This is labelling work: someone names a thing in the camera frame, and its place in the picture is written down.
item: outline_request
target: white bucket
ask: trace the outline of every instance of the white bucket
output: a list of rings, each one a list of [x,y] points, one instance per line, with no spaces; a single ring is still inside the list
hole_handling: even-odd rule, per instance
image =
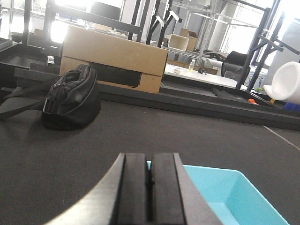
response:
[[[288,62],[274,74],[272,85],[264,85],[266,93],[274,100],[300,104],[300,64]]]

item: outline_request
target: strap buckle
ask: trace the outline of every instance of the strap buckle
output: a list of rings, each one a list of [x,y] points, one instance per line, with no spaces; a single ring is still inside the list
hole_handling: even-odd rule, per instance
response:
[[[53,111],[53,106],[54,106],[54,101],[50,98],[46,98],[44,107],[43,107],[43,112],[47,114],[52,114]]]

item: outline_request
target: small bottle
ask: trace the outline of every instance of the small bottle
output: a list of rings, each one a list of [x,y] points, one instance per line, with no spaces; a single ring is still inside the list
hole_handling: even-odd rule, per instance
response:
[[[189,64],[188,71],[192,72],[194,70],[195,66],[195,60],[192,60],[191,63]]]

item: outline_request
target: black shoulder bag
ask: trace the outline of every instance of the black shoulder bag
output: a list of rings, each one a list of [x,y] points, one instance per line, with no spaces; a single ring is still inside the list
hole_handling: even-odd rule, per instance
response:
[[[47,86],[50,86],[50,90],[41,101],[13,109],[9,109],[9,104],[6,104],[4,110],[0,107],[0,119],[29,109],[41,110],[42,123],[46,128],[73,130],[90,124],[101,110],[97,73],[88,65],[79,65],[75,70],[59,77],[54,83],[47,81],[40,86],[13,92],[5,97],[6,102],[10,98],[32,95]]]

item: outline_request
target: blue plastic tray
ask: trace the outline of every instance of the blue plastic tray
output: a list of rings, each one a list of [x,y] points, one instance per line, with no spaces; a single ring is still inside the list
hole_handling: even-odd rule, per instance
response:
[[[185,165],[224,225],[289,225],[239,171]]]

